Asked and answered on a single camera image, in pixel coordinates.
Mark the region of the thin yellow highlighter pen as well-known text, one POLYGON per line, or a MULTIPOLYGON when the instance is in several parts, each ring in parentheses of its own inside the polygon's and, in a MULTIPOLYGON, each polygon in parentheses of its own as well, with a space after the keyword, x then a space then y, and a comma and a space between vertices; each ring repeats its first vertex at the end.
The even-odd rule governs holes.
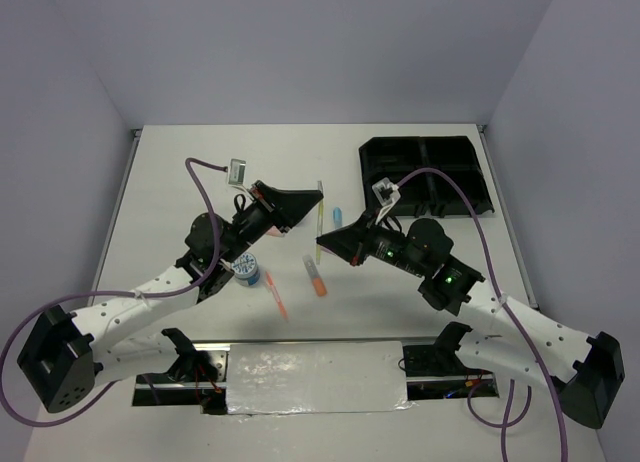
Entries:
MULTIPOLYGON (((317 206, 317 223, 316 223, 316 239, 323 234, 324 224, 324 188, 322 180, 317 181, 317 190, 322 194, 321 200, 317 206)), ((315 245, 315 263, 321 263, 322 247, 317 243, 315 245)))

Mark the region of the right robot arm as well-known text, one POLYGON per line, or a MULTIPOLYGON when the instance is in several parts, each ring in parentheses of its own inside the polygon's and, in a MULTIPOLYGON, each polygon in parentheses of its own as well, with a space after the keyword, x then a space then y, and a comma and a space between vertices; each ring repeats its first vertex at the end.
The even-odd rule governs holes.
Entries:
POLYGON ((625 378, 619 341, 606 332, 574 330, 497 295, 480 272, 452 255, 453 242, 437 221, 418 219, 401 233, 364 213, 317 242, 352 266, 373 257, 420 278, 423 299, 455 318, 434 351, 442 371, 483 368, 552 388, 570 419, 592 429, 603 426, 625 378))

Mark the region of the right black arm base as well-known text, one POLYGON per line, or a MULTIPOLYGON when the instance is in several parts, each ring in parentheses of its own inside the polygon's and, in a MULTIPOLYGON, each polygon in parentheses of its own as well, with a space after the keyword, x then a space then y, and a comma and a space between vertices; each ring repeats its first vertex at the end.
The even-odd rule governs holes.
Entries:
POLYGON ((494 375, 464 366, 452 353, 434 345, 404 345, 398 367, 406 378, 410 401, 497 397, 494 375))

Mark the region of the thin orange highlighter pen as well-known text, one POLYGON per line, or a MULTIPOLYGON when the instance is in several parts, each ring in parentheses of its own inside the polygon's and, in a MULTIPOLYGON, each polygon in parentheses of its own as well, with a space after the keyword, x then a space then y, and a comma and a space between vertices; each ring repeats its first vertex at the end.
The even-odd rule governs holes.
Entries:
POLYGON ((289 321, 289 316, 288 316, 287 310, 286 310, 285 305, 284 305, 284 303, 283 303, 283 301, 281 299, 281 296, 280 296, 280 294, 279 294, 279 292, 277 290, 277 287, 275 285, 275 282, 274 282, 274 279, 273 279, 271 273, 269 271, 266 271, 265 272, 265 277, 266 277, 267 287, 269 288, 269 291, 271 292, 271 294, 272 294, 272 296, 274 298, 274 301, 275 301, 275 303, 276 303, 276 305, 278 307, 278 310, 279 310, 279 313, 280 313, 281 317, 283 318, 283 320, 285 322, 288 322, 289 321))

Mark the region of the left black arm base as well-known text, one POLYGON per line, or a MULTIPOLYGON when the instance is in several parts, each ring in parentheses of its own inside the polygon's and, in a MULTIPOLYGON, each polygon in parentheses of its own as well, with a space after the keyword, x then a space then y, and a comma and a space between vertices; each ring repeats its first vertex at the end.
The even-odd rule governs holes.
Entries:
POLYGON ((161 341, 168 341, 175 358, 168 370, 136 377, 133 407, 197 407, 202 414, 228 413, 228 349, 204 350, 179 329, 161 331, 161 341))

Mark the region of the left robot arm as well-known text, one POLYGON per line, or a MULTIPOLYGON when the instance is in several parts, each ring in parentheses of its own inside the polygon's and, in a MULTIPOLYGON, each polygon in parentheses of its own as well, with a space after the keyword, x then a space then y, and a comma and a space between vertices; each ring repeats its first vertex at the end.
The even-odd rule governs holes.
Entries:
POLYGON ((134 375, 217 380, 215 361, 179 329, 140 333, 217 294, 234 276, 232 263, 255 242, 272 228, 288 232, 323 198, 319 190, 279 190, 261 181, 249 196, 230 221, 198 216, 186 254, 129 295, 73 312, 55 305, 38 317, 17 362, 48 412, 66 411, 94 387, 134 375))

